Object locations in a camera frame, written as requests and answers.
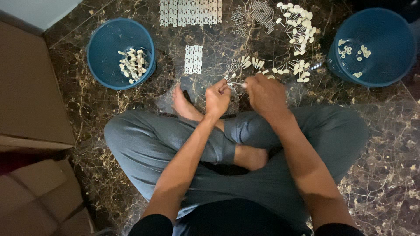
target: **marble floor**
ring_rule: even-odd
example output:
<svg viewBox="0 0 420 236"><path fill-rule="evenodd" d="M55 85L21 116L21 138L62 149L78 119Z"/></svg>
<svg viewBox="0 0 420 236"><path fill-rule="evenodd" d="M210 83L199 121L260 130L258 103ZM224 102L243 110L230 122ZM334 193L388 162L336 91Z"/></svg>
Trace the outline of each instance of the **marble floor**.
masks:
<svg viewBox="0 0 420 236"><path fill-rule="evenodd" d="M324 60L333 36L352 14L346 1L296 0L314 14L320 29L302 59L312 64ZM44 38L63 95L77 147L68 155L83 188L84 198L98 230L126 235L147 202L124 175L107 148L103 128L115 115L130 109L172 113L171 90L181 82L191 101L204 109L205 88L220 80L226 65L242 55L266 60L272 68L289 58L284 33L270 35L247 21L245 37L232 33L231 12L241 0L223 1L223 22L202 27L163 27L158 0L84 0L48 29ZM152 35L157 68L144 84L125 91L107 89L92 77L86 62L86 45L92 32L107 20L125 17L138 21ZM203 72L185 76L185 45L203 45ZM403 82L371 88L342 81L321 67L311 81L288 85L292 107L337 104L356 109L370 129L369 141L339 188L350 213L366 235L420 235L420 65ZM237 81L256 71L238 71ZM249 110L247 96L238 90L228 115Z"/></svg>

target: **hand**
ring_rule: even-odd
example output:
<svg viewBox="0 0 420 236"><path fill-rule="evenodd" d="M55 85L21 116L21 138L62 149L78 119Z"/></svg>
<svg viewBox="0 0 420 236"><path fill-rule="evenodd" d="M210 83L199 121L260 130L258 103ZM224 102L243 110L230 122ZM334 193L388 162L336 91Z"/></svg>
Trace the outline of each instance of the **hand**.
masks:
<svg viewBox="0 0 420 236"><path fill-rule="evenodd" d="M222 79L206 90L206 116L218 120L228 109L231 100L231 89Z"/></svg>
<svg viewBox="0 0 420 236"><path fill-rule="evenodd" d="M291 114L286 104L284 85L275 79L267 79L261 73L245 81L252 108L266 121L271 123Z"/></svg>

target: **gray sweatpants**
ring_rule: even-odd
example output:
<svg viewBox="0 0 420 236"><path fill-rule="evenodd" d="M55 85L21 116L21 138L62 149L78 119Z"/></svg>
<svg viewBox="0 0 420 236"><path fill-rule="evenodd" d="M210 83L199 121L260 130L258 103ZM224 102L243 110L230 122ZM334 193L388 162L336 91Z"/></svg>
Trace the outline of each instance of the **gray sweatpants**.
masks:
<svg viewBox="0 0 420 236"><path fill-rule="evenodd" d="M356 112L339 106L294 108L292 112L303 134L339 183L365 146L368 137L365 122ZM128 178L149 201L163 169L196 125L197 122L130 110L106 125L105 139ZM232 164L237 143L266 149L281 147L276 134L261 116L244 112L225 120L224 133L217 128L213 130L201 161ZM199 165L178 217L198 205L232 198L257 202L297 230L306 228L309 215L290 176L282 149L265 167L240 176L220 175Z"/></svg>

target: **foot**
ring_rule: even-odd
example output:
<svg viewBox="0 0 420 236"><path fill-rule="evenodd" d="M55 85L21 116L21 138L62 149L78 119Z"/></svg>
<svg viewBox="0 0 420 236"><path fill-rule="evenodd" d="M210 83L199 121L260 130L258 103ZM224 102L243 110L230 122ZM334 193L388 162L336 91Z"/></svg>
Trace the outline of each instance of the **foot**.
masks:
<svg viewBox="0 0 420 236"><path fill-rule="evenodd" d="M199 112L191 103L187 101L181 90L181 85L175 86L172 92L172 107L178 113L178 115L187 118L192 121L200 122L204 115Z"/></svg>
<svg viewBox="0 0 420 236"><path fill-rule="evenodd" d="M237 144L235 147L234 164L249 171L263 168L268 162L268 152L265 149Z"/></svg>

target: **blue plastic basket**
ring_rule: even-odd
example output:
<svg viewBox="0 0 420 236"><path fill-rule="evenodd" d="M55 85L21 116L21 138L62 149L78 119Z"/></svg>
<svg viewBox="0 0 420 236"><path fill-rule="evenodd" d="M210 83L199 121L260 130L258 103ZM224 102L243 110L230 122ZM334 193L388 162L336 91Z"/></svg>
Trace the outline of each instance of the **blue plastic basket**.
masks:
<svg viewBox="0 0 420 236"><path fill-rule="evenodd" d="M118 51L129 48L146 48L147 71L139 81L133 84L124 76L119 67L124 56ZM134 88L149 78L156 69L155 46L149 32L138 22L127 18L118 18L105 22L98 27L87 45L87 65L93 75L104 86L124 90Z"/></svg>
<svg viewBox="0 0 420 236"><path fill-rule="evenodd" d="M340 46L352 48L341 58ZM361 46L371 51L368 58L359 55ZM337 31L327 57L328 68L343 80L367 87L388 86L401 79L416 60L416 39L409 24L397 13L383 8L360 11L344 21ZM352 74L362 72L356 78Z"/></svg>

